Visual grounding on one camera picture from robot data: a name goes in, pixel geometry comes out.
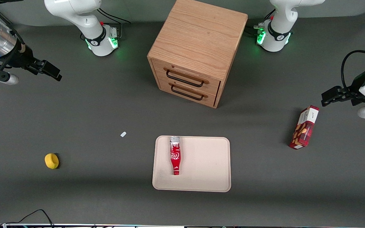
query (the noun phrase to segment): black metal handle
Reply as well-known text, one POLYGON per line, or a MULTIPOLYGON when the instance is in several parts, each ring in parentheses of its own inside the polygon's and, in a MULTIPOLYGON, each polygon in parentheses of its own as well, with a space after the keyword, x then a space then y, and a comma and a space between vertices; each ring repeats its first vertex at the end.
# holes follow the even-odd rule
POLYGON ((173 77, 173 76, 171 76, 171 75, 168 74, 169 72, 170 72, 170 70, 167 70, 167 72, 165 73, 167 75, 167 78, 171 78, 171 79, 174 79, 174 80, 179 81, 179 82, 184 82, 186 84, 189 84, 189 85, 195 86, 195 87, 201 87, 201 86, 204 85, 204 81, 202 81, 201 84, 198 85, 198 84, 195 84, 195 83, 192 83, 192 82, 185 81, 183 79, 179 79, 179 78, 173 77))
POLYGON ((201 98, 197 98, 197 97, 193 97, 193 96, 191 96, 191 95, 185 94, 185 93, 183 93, 183 92, 180 92, 180 91, 174 90, 173 88, 174 88, 174 85, 171 85, 171 91, 173 91, 173 92, 175 92, 175 93, 178 93, 178 94, 180 94, 180 95, 183 95, 183 96, 189 97, 189 98, 191 98, 191 99, 197 100, 197 101, 200 101, 200 100, 202 100, 202 99, 204 98, 204 95, 202 95, 202 96, 201 96, 201 98))

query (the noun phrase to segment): red box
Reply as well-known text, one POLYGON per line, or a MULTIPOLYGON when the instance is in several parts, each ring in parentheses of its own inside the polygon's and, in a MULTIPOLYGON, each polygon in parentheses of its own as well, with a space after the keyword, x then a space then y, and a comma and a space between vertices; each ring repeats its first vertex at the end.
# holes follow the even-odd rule
POLYGON ((302 111, 297 128, 292 135, 291 148, 298 150, 308 146, 318 112, 319 108, 312 105, 302 111))

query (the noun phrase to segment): wooden drawer cabinet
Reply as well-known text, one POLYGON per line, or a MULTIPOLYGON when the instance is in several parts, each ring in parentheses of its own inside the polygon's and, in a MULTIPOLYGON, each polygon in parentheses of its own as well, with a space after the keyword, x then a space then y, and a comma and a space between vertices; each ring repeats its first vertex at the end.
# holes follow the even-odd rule
POLYGON ((148 54, 160 90, 217 108, 247 15, 177 0, 148 54))

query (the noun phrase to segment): drawer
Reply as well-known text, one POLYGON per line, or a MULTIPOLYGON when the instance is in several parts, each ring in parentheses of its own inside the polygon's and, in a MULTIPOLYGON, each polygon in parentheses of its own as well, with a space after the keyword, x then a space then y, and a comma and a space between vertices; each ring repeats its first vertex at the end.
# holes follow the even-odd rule
POLYGON ((190 72, 178 66, 152 59, 158 80, 178 82, 193 91, 217 95, 220 81, 190 72))
POLYGON ((177 84, 176 82, 167 79, 160 79, 158 82, 162 91, 214 108, 215 95, 206 92, 198 92, 185 85, 177 84))

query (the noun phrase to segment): metal cylinder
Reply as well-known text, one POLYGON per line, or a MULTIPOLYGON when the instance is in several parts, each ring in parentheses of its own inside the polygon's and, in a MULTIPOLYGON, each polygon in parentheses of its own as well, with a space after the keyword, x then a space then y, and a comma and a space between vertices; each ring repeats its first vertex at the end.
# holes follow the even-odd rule
POLYGON ((9 73, 9 79, 6 82, 0 81, 1 83, 7 84, 7 85, 16 85, 19 82, 18 76, 9 73))
POLYGON ((8 54, 16 44, 16 37, 9 33, 9 28, 0 22, 0 57, 8 54))

